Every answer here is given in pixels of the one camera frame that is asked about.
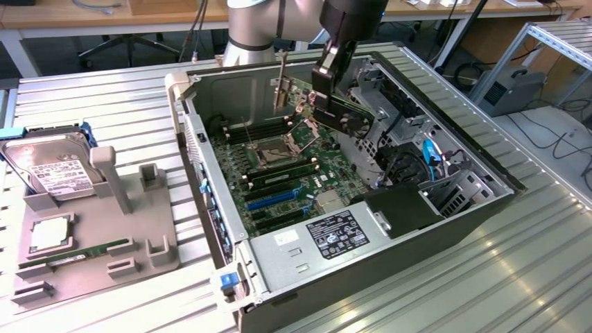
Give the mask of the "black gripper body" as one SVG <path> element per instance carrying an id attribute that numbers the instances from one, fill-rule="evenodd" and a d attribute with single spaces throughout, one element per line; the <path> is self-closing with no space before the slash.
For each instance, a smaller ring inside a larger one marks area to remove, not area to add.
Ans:
<path id="1" fill-rule="evenodd" d="M 320 24 L 332 42 L 368 40 L 382 19 L 388 0 L 326 0 Z"/>

